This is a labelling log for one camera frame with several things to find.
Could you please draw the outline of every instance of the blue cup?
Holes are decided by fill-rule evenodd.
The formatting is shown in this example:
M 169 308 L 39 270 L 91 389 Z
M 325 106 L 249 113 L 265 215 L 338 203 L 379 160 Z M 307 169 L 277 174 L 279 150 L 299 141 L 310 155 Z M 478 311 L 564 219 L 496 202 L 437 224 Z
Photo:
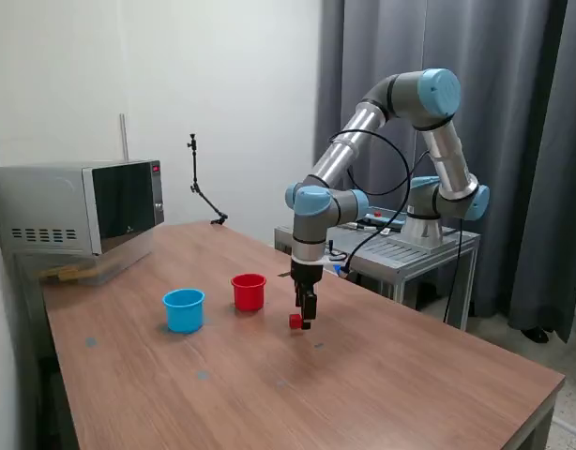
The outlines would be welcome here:
M 194 333 L 203 326 L 205 293 L 198 289 L 177 289 L 163 296 L 167 326 L 176 333 Z

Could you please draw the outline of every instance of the robotic arm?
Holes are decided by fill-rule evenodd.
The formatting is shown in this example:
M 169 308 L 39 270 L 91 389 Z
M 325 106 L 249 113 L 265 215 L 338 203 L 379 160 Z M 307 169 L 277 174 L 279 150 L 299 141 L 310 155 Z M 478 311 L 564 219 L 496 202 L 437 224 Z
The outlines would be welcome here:
M 449 70 L 433 68 L 392 75 L 376 84 L 356 105 L 346 129 L 375 131 L 393 118 L 405 118 L 421 132 L 438 176 L 414 178 L 402 237 L 423 244 L 442 241 L 441 216 L 475 220 L 488 206 L 489 190 L 467 169 L 461 141 L 452 124 L 461 87 Z M 360 190 L 335 190 L 370 135 L 341 134 L 327 148 L 302 183 L 286 189 L 286 204 L 294 210 L 291 277 L 295 281 L 300 316 L 293 328 L 310 329 L 315 319 L 314 285 L 322 278 L 327 230 L 365 217 L 369 201 Z

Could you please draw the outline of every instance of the wire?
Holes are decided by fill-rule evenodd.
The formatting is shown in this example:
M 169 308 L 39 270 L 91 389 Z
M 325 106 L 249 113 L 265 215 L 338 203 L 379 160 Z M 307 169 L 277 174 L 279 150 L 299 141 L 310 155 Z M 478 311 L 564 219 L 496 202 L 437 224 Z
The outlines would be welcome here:
M 409 172 L 409 176 L 413 176 L 413 173 L 416 171 L 417 165 L 421 162 L 421 160 L 428 155 L 430 152 L 428 150 L 426 150 L 425 152 L 423 152 L 419 158 L 417 159 L 416 163 L 413 165 L 413 167 L 411 168 L 411 172 Z M 371 195 L 373 197 L 380 197 L 382 195 L 387 195 L 387 194 L 391 194 L 392 192 L 394 192 L 395 190 L 397 190 L 398 188 L 400 188 L 402 185 L 404 185 L 404 183 L 409 180 L 409 177 L 404 178 L 397 186 L 393 187 L 392 189 L 387 190 L 386 192 L 368 192 L 367 190 L 365 190 L 364 188 L 362 188 L 360 185 L 358 185 L 355 182 L 355 178 L 353 176 L 353 173 L 351 172 L 351 168 L 349 167 L 348 170 L 346 171 L 346 173 L 348 174 L 348 177 L 351 179 L 351 182 L 353 183 L 353 186 L 355 186 L 355 188 L 359 189 L 361 192 L 364 192 L 367 195 Z
M 342 268 L 342 270 L 346 273 L 348 273 L 348 271 L 350 270 L 351 267 L 351 261 L 353 260 L 353 256 L 355 256 L 355 253 L 357 253 L 357 251 L 362 248 L 365 244 L 367 244 L 368 242 L 370 242 L 375 236 L 377 236 L 378 234 L 380 234 L 383 230 L 385 230 L 391 223 L 392 221 L 402 212 L 402 210 L 404 209 L 405 205 L 407 205 L 407 201 L 409 200 L 409 192 L 411 191 L 411 175 L 410 172 L 411 170 L 409 169 L 409 164 L 407 163 L 407 158 L 404 157 L 404 155 L 402 154 L 402 151 L 399 150 L 399 148 L 392 143 L 391 141 L 389 141 L 387 138 L 385 138 L 384 136 L 382 136 L 381 134 L 378 133 L 374 133 L 373 131 L 368 131 L 367 129 L 344 129 L 342 131 L 339 131 L 338 133 L 334 134 L 332 137 L 329 138 L 329 141 L 331 143 L 334 142 L 334 140 L 340 136 L 341 134 L 344 133 L 363 133 L 363 134 L 369 134 L 372 135 L 375 138 L 378 138 L 382 141 L 384 141 L 385 143 L 387 143 L 388 145 L 390 145 L 398 154 L 399 157 L 401 158 L 402 161 L 402 165 L 404 166 L 406 175 L 407 175 L 407 181 L 408 183 L 406 184 L 406 191 L 404 194 L 404 198 L 402 199 L 402 203 L 401 206 L 399 207 L 399 209 L 394 213 L 394 215 L 390 218 L 390 220 L 388 222 L 386 222 L 384 224 L 384 226 L 378 228 L 378 230 L 376 232 L 373 232 L 372 234 L 370 234 L 368 237 L 366 237 L 365 239 L 363 239 L 361 242 L 359 242 L 359 244 L 353 248 L 353 251 L 351 251 L 351 254 L 348 256 L 347 260 L 346 260 L 346 264 L 344 265 L 344 267 Z
M 455 290 L 455 281 L 457 281 L 457 270 L 459 269 L 459 259 L 461 258 L 461 244 L 463 241 L 463 219 L 459 219 L 459 248 L 457 249 L 457 260 L 455 261 L 455 273 L 453 274 L 453 280 L 450 283 L 450 291 L 448 292 L 447 307 L 445 308 L 445 317 L 442 322 L 447 323 L 448 307 L 450 307 L 450 299 L 453 296 L 453 291 Z

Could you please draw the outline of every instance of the black flexible arm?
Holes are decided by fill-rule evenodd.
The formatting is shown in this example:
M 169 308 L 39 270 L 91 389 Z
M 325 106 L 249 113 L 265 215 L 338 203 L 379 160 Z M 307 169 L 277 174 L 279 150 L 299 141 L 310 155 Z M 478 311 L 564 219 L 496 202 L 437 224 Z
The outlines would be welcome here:
M 213 211 L 215 211 L 217 215 L 220 217 L 215 220 L 211 220 L 211 224 L 218 223 L 219 225 L 223 225 L 223 222 L 225 222 L 225 220 L 228 218 L 228 215 L 222 213 L 211 201 L 209 201 L 209 199 L 207 199 L 206 196 L 201 191 L 201 188 L 198 186 L 198 181 L 196 179 L 196 134 L 194 133 L 190 134 L 190 143 L 188 143 L 187 146 L 188 148 L 192 149 L 192 169 L 194 172 L 194 177 L 192 179 L 193 183 L 190 186 L 190 190 L 200 195 L 201 198 L 206 202 L 206 204 L 208 204 L 211 207 L 211 209 L 213 209 Z

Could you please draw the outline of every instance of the red cup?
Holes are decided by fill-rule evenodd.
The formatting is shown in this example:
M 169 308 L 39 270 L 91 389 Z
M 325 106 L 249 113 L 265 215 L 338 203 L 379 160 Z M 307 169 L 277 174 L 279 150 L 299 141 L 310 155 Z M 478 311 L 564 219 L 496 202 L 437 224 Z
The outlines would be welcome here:
M 256 311 L 263 307 L 266 279 L 259 274 L 242 274 L 232 278 L 234 304 L 239 311 Z

